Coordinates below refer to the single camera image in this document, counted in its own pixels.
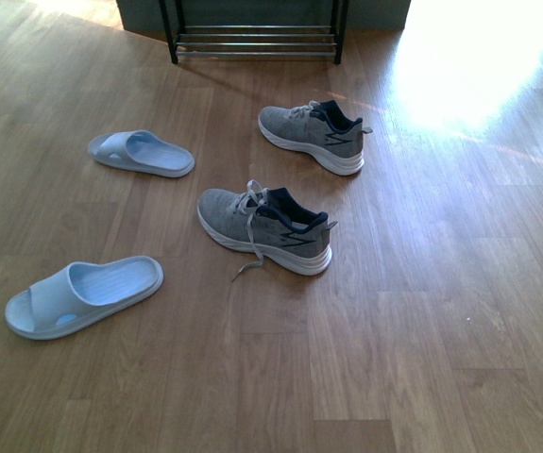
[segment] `sneaker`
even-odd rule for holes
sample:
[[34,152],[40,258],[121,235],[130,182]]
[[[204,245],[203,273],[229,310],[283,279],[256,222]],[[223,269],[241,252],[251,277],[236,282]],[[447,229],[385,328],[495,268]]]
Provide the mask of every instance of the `sneaker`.
[[364,134],[372,129],[362,122],[349,120],[336,101],[311,101],[293,109],[265,107],[259,115],[259,128],[267,140],[308,153],[340,176],[353,175],[364,166]]
[[331,261],[328,214],[302,208],[286,189],[263,189],[256,181],[245,193],[208,189],[197,200],[197,216],[211,237],[238,252],[255,253],[258,261],[245,269],[263,265],[263,256],[297,274],[313,276]]

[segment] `white sole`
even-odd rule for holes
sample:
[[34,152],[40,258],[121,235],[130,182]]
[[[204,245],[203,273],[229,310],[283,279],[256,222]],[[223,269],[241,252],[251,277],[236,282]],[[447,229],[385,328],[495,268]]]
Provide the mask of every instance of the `white sole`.
[[[202,214],[197,207],[197,217],[200,224],[204,227],[206,232],[217,242],[226,248],[235,250],[237,252],[254,253],[252,245],[250,243],[243,243],[241,241],[235,241],[234,239],[223,236],[215,231],[210,225],[206,223]],[[261,253],[273,260],[282,267],[285,267],[289,271],[302,276],[314,276],[320,274],[330,265],[331,261],[331,248],[328,245],[326,249],[313,258],[302,258],[293,253],[286,252],[280,248],[273,247],[271,245],[264,245],[257,243],[257,247],[261,250]]]
[[365,164],[364,153],[359,153],[352,158],[338,158],[334,156],[327,149],[317,146],[312,143],[292,142],[285,140],[277,135],[269,132],[261,123],[261,117],[259,117],[259,129],[263,133],[264,137],[283,149],[289,149],[290,151],[297,151],[300,153],[307,153],[326,170],[330,170],[332,173],[339,176],[354,175],[359,172]]

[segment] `shoe rack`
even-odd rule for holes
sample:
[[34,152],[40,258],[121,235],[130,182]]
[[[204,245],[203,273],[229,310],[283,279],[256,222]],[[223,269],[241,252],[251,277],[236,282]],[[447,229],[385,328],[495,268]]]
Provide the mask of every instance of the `shoe rack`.
[[330,23],[323,25],[188,25],[183,1],[175,0],[176,32],[166,0],[158,1],[174,64],[182,57],[321,58],[335,64],[342,58],[348,0],[332,0]]

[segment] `wall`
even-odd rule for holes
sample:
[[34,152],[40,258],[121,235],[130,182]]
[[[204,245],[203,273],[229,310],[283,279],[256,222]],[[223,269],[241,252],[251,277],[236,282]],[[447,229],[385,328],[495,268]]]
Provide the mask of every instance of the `wall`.
[[[348,28],[403,29],[411,0],[350,0]],[[158,0],[117,0],[124,28],[163,30]],[[173,25],[175,2],[166,0]],[[309,24],[329,21],[331,0],[183,0],[189,25]]]

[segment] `slide sandal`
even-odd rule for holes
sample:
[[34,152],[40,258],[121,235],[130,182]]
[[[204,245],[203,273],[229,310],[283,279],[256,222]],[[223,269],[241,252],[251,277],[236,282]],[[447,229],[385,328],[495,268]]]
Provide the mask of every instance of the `slide sandal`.
[[89,143],[89,154],[110,167],[166,177],[185,176],[195,166],[189,151],[148,130],[100,135]]
[[9,328],[31,340],[74,333],[156,292],[164,274],[149,257],[108,264],[73,262],[7,303]]

